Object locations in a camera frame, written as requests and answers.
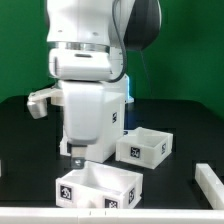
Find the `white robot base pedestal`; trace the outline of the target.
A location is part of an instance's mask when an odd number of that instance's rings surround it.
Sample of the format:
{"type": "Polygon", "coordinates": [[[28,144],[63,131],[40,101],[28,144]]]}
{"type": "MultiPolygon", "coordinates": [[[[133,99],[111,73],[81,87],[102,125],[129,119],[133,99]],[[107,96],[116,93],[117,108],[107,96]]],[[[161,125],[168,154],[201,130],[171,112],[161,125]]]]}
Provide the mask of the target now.
{"type": "Polygon", "coordinates": [[[130,95],[130,79],[128,75],[125,75],[125,98],[126,103],[133,103],[134,98],[130,95]]]}

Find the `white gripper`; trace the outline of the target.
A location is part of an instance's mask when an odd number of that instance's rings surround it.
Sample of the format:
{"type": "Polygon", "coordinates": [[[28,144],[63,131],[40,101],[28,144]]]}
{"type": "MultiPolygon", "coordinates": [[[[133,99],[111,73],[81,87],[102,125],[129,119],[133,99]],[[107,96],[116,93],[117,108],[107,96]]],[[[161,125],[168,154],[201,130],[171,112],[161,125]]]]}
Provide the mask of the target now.
{"type": "Polygon", "coordinates": [[[97,142],[101,132],[101,117],[105,88],[101,82],[61,81],[64,129],[71,150],[73,168],[82,168],[88,145],[97,142]]]}

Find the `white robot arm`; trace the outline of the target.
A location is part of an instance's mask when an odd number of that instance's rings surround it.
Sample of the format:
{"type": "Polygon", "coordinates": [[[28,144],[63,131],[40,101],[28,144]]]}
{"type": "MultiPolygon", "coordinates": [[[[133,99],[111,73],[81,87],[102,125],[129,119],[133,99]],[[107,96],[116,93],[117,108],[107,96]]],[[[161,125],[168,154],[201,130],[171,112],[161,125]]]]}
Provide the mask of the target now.
{"type": "Polygon", "coordinates": [[[63,107],[71,166],[103,162],[123,134],[128,50],[143,50],[161,28],[159,0],[46,0],[49,72],[63,107]]]}

